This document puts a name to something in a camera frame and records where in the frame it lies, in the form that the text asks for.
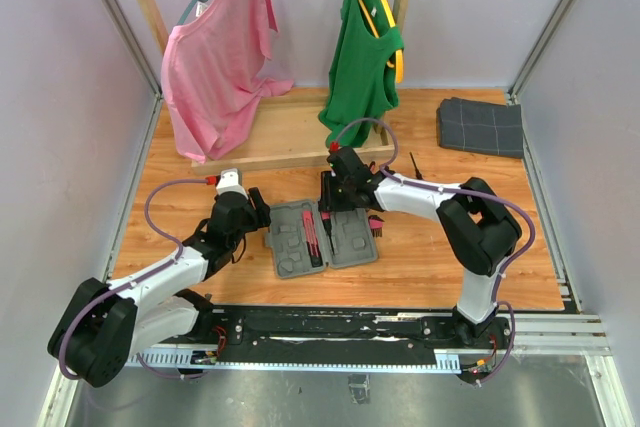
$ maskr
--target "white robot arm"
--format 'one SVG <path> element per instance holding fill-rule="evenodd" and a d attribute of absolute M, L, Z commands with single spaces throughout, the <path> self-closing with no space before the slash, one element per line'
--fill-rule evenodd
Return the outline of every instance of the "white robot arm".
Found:
<path fill-rule="evenodd" d="M 65 362 L 94 387 L 109 382 L 126 360 L 167 338 L 210 332 L 213 305 L 186 290 L 229 262 L 245 235 L 270 225 L 269 206 L 258 189 L 245 192 L 236 169 L 216 178 L 216 202 L 179 249 L 142 271 L 104 283 L 88 279 L 76 290 L 47 347 L 58 358 L 70 325 Z M 96 304 L 96 299 L 104 301 Z M 83 312 L 96 304 L 87 315 Z"/>
<path fill-rule="evenodd" d="M 405 212 L 442 225 L 464 267 L 462 293 L 454 309 L 461 321 L 459 334 L 478 337 L 496 313 L 493 294 L 500 266 L 513 254 L 522 235 L 504 205 L 448 193 L 464 189 L 494 195 L 486 182 L 472 178 L 464 184 L 436 184 L 397 173 L 373 173 L 351 147 L 331 152 L 328 160 L 333 172 L 323 173 L 321 209 L 357 206 Z M 482 218 L 476 223 L 470 214 L 481 214 Z"/>

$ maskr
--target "pink handle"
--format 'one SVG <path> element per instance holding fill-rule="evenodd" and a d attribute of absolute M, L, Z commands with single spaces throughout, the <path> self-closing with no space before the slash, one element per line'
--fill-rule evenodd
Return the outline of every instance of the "pink handle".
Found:
<path fill-rule="evenodd" d="M 304 225 L 304 232 L 307 237 L 307 242 L 311 246 L 311 253 L 320 257 L 320 249 L 318 248 L 318 238 L 316 237 L 315 226 L 313 225 L 313 216 L 311 211 L 304 210 L 302 212 L 302 223 Z"/>
<path fill-rule="evenodd" d="M 384 227 L 384 222 L 376 219 L 369 219 L 369 228 L 381 229 L 382 227 Z"/>

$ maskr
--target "gray foam insert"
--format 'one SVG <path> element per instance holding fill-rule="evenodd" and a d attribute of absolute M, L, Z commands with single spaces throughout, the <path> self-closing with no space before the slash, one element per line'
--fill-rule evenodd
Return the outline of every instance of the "gray foam insert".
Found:
<path fill-rule="evenodd" d="M 271 206 L 271 226 L 265 236 L 273 251 L 276 275 L 283 279 L 314 274 L 327 265 L 334 269 L 373 262 L 378 258 L 375 241 L 364 209 L 332 214 L 332 238 L 335 255 L 327 239 L 317 202 L 300 200 Z M 307 248 L 302 212 L 313 213 L 314 226 L 322 255 L 322 265 L 313 267 Z"/>

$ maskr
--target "red tool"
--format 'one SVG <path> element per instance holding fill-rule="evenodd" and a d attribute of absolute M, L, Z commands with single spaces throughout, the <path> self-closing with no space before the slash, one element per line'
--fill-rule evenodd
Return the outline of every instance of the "red tool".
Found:
<path fill-rule="evenodd" d="M 307 245 L 309 247 L 309 255 L 311 256 L 311 265 L 318 267 L 319 265 L 322 265 L 322 256 L 320 255 L 320 246 L 318 245 L 316 228 L 313 223 L 313 214 L 310 210 L 302 212 L 302 223 L 304 225 L 304 234 L 307 238 Z"/>

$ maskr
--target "pink t-shirt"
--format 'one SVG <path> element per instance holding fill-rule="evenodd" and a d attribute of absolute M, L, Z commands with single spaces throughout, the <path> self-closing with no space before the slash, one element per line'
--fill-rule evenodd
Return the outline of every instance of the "pink t-shirt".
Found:
<path fill-rule="evenodd" d="M 249 136 L 261 97 L 291 89 L 293 80 L 256 77 L 271 59 L 269 29 L 278 30 L 271 0 L 213 0 L 173 28 L 161 75 L 181 155 L 222 157 Z"/>

